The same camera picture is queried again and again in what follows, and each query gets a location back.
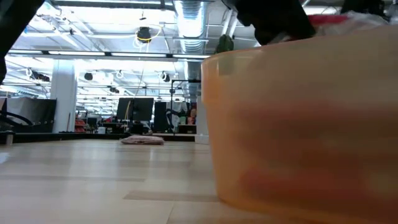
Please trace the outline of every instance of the wooden floor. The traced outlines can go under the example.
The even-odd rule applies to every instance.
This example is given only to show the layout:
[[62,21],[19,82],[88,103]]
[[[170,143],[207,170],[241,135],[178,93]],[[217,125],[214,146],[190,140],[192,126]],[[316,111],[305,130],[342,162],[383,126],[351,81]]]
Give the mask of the wooden floor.
[[0,223],[287,223],[219,202],[206,145],[0,147]]

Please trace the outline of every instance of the fluorescent light fixture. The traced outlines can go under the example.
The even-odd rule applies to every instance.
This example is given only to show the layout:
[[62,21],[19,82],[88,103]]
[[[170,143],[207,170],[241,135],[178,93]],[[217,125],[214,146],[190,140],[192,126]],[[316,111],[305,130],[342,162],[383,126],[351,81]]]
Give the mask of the fluorescent light fixture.
[[39,50],[10,50],[9,54],[42,54]]
[[145,53],[112,53],[116,57],[167,57],[166,54],[145,54]]
[[206,59],[211,55],[189,55],[189,54],[175,54],[173,55],[174,58],[193,58],[193,59]]
[[307,6],[304,7],[304,11],[307,15],[331,15],[336,14],[341,8],[340,7],[319,7],[319,6]]
[[53,55],[84,55],[84,56],[105,56],[104,52],[67,52],[67,51],[49,51]]
[[[76,1],[81,1],[81,0],[64,0],[64,1],[76,2]],[[135,3],[135,1],[126,1],[126,0],[119,0],[119,1],[116,1],[116,0],[85,0],[85,2]]]
[[37,86],[35,83],[3,83],[2,86]]
[[200,42],[209,42],[210,40],[207,38],[196,38],[196,37],[173,37],[173,40],[179,41],[200,41]]

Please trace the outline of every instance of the orange plastic container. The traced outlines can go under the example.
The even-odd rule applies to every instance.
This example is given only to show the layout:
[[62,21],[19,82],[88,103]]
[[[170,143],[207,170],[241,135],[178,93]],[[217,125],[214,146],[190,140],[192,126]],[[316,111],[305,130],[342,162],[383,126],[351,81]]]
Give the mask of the orange plastic container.
[[326,223],[398,223],[398,28],[218,54],[202,99],[219,197]]

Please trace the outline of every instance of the cloth on floor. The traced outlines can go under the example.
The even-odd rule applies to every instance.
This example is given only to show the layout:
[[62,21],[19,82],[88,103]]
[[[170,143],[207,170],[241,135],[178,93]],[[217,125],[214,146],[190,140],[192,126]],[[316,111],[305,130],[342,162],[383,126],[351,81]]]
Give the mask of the cloth on floor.
[[130,136],[120,140],[123,144],[145,144],[145,145],[163,145],[164,140],[155,136]]

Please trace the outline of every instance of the computer monitor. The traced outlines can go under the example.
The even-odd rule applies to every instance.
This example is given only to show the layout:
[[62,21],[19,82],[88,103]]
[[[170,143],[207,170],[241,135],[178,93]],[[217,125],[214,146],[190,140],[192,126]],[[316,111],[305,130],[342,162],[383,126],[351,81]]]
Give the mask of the computer monitor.
[[150,121],[154,101],[153,98],[120,98],[117,112],[118,119]]

